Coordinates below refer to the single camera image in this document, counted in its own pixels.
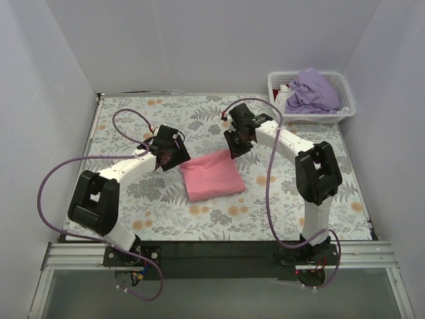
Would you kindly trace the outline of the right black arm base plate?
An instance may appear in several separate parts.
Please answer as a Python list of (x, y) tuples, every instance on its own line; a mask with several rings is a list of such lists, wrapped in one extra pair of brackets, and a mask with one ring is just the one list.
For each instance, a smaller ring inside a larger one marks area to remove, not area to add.
[(298, 249), (279, 247), (273, 254), (274, 259), (283, 266), (306, 265), (327, 266), (336, 265), (339, 252), (333, 244), (329, 245), (306, 245)]

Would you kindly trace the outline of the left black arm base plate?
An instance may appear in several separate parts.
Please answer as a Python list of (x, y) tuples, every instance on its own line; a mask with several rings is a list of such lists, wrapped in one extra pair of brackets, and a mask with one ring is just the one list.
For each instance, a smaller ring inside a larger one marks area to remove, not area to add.
[[(153, 261), (158, 266), (161, 263), (162, 248), (160, 246), (137, 245), (136, 248), (131, 249), (131, 252)], [(128, 255), (110, 245), (105, 249), (102, 262), (103, 266), (143, 266), (144, 264), (143, 259)]]

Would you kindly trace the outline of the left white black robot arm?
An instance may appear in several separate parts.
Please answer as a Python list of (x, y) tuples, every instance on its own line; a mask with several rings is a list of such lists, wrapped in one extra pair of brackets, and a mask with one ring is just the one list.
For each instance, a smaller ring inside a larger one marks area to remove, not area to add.
[(125, 251), (142, 255), (140, 238), (118, 221), (120, 191), (157, 169), (168, 171), (190, 159), (179, 131), (160, 125), (132, 155), (78, 178), (68, 218)]

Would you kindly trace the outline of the pink t shirt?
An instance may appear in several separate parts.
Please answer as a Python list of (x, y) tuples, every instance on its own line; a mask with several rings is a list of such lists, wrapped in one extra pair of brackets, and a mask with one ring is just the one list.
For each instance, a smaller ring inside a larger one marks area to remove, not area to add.
[(190, 159), (180, 165), (190, 202), (241, 193), (246, 189), (230, 150)]

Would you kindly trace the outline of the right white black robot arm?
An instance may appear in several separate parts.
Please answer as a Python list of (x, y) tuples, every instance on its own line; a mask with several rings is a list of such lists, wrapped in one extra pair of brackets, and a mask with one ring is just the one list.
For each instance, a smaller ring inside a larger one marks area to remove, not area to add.
[(254, 144), (261, 144), (271, 148), (272, 156), (280, 154), (295, 167), (296, 188), (304, 200), (304, 225), (296, 242), (284, 242), (272, 231), (280, 246), (276, 258), (284, 265), (295, 265), (322, 262), (327, 254), (336, 255), (329, 215), (343, 179), (331, 144), (304, 140), (286, 130), (282, 120), (255, 115), (243, 98), (223, 110), (221, 120), (229, 125), (224, 136), (231, 158), (243, 156)]

